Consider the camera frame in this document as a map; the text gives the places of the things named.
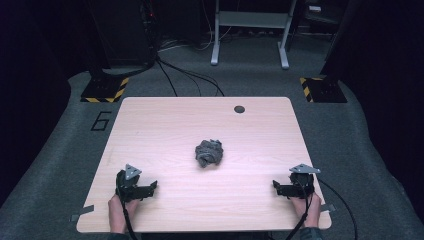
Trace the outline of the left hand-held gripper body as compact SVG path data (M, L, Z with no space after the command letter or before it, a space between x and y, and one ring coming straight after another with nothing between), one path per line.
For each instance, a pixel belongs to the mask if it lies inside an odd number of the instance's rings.
M115 193L124 202L130 202L135 199L144 199L147 195L145 187L137 185L141 171L130 164L126 164L123 170L120 170L116 176Z

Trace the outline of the person's left hand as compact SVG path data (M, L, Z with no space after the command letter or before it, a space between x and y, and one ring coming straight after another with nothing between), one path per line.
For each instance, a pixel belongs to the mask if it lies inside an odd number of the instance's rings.
M124 203L125 208L128 212L129 218L132 218L135 214L138 206L138 200L131 200L130 202ZM113 195L108 201L109 207L109 224L112 228L117 228L125 223L124 210L121 201L117 195Z

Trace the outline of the black hazard-striped base plate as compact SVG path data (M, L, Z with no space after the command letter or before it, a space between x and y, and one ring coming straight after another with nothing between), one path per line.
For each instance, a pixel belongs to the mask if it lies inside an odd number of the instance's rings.
M81 94L81 102L114 103L122 97L128 78L91 79Z
M322 78L300 79L306 100L310 103L346 103L344 96L337 82L332 83Z

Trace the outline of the grey towel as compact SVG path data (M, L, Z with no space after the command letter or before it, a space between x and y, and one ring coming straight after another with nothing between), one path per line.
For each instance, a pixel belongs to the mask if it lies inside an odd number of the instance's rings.
M202 168L210 164L219 165L223 158L222 143L219 140L203 140L195 148L195 159Z

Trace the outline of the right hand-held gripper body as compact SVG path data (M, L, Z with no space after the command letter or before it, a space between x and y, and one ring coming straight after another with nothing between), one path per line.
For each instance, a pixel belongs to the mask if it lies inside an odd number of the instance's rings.
M321 172L320 169L306 164L299 164L290 168L290 181L296 190L295 197L306 198L315 191L314 175Z

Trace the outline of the person's right hand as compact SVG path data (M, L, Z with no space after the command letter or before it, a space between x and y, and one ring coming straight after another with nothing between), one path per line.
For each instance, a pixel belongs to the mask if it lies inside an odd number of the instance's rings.
M318 228L321 214L321 198L316 194L311 194L308 199L292 197L291 202L294 206L296 215L301 218L307 214L303 222L304 228Z

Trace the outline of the white metal stand frame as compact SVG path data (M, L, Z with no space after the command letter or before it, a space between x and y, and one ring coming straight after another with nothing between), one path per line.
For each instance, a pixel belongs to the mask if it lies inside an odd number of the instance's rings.
M210 60L211 65L217 66L219 62L221 27L271 28L284 31L282 39L277 43L277 47L281 67L287 70L289 68L289 62L285 46L296 4L297 0L290 0L290 7L287 13L239 12L223 11L220 9L220 0L215 0L214 44Z

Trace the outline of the dark stand post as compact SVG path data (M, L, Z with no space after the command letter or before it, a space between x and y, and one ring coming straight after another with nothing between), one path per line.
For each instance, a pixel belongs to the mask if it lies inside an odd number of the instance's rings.
M353 18L355 3L356 0L347 1L338 32L331 44L330 52L328 53L325 64L321 70L321 73L325 75L328 80L336 79L342 70L344 63L343 55L346 52L344 48L344 41Z

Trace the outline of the black cabinet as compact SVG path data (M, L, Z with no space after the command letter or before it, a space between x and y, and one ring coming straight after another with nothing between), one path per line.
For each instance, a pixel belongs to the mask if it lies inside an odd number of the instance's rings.
M152 41L142 0L87 0L110 67L150 67Z

